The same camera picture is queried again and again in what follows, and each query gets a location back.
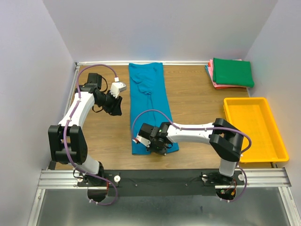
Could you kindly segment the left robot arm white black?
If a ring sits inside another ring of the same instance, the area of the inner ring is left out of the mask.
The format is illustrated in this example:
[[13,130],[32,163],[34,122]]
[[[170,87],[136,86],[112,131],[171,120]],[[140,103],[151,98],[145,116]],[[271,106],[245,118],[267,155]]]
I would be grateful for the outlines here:
[[89,73],[87,82],[75,89],[75,96],[67,114],[57,125],[48,129],[52,161],[69,164],[79,171],[82,179],[88,178],[94,186],[105,180],[103,165],[88,155],[88,146],[83,134],[83,124],[90,110],[98,106],[110,116],[121,116],[120,96],[127,89],[116,77],[110,87],[101,90],[105,78]]

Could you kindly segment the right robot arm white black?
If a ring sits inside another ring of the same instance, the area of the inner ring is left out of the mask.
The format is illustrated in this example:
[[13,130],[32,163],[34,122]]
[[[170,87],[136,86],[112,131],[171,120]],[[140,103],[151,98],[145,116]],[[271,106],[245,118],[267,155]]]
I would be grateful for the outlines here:
[[143,144],[150,152],[166,155],[175,143],[190,142],[210,145],[220,157],[217,172],[202,173],[204,182],[215,185],[231,184],[237,163],[240,161],[244,136],[240,130],[224,119],[202,125],[181,125],[163,122],[159,127],[143,123],[135,142]]

